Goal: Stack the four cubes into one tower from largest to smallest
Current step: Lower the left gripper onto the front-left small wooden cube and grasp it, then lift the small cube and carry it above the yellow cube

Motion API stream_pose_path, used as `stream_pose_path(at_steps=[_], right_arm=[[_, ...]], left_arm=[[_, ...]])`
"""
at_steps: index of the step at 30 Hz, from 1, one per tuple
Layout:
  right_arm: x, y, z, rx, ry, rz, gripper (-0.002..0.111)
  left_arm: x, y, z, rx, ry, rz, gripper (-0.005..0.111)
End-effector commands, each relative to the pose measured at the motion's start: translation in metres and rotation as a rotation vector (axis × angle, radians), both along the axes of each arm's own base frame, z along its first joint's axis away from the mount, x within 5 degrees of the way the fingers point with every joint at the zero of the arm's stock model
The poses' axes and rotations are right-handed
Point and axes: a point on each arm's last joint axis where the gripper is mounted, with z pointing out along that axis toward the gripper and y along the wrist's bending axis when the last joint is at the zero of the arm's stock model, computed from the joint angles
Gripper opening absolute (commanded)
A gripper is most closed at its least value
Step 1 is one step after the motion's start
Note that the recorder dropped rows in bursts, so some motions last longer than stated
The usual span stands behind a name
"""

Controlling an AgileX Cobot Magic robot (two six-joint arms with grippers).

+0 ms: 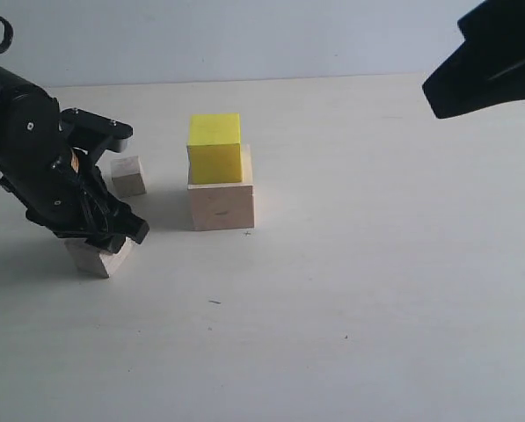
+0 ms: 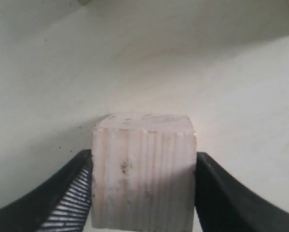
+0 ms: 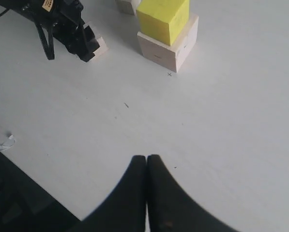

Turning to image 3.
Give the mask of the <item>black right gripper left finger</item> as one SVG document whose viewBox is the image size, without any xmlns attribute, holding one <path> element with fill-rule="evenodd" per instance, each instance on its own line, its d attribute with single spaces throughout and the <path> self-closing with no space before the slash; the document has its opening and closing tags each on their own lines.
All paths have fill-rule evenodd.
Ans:
<svg viewBox="0 0 289 232">
<path fill-rule="evenodd" d="M 145 224 L 146 158 L 135 155 L 113 191 L 74 231 L 144 232 Z"/>
</svg>

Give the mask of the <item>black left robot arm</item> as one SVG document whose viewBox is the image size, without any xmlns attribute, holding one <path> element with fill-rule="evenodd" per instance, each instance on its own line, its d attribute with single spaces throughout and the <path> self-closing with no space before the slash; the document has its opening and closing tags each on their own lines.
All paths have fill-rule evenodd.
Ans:
<svg viewBox="0 0 289 232">
<path fill-rule="evenodd" d="M 84 26 L 84 9 L 78 0 L 0 0 L 5 10 L 12 10 L 32 21 L 37 29 L 48 60 L 54 60 L 54 39 L 61 42 L 69 53 L 88 62 L 100 47 L 90 26 Z"/>
</svg>

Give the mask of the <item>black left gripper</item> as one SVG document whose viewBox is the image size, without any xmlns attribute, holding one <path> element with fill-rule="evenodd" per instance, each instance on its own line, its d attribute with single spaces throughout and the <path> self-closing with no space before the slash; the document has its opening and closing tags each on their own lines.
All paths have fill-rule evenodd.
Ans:
<svg viewBox="0 0 289 232">
<path fill-rule="evenodd" d="M 84 62 L 95 57 L 98 43 L 90 25 L 84 25 L 80 1 L 12 0 L 11 4 L 12 10 L 35 24 L 47 56 L 54 55 L 54 39 L 57 39 Z"/>
</svg>

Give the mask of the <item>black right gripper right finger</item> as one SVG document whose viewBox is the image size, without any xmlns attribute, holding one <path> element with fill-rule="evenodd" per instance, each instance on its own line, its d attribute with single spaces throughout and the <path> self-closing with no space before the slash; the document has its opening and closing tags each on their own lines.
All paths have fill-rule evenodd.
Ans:
<svg viewBox="0 0 289 232">
<path fill-rule="evenodd" d="M 159 155 L 147 158 L 147 206 L 152 232 L 234 232 L 197 204 L 170 174 Z"/>
</svg>

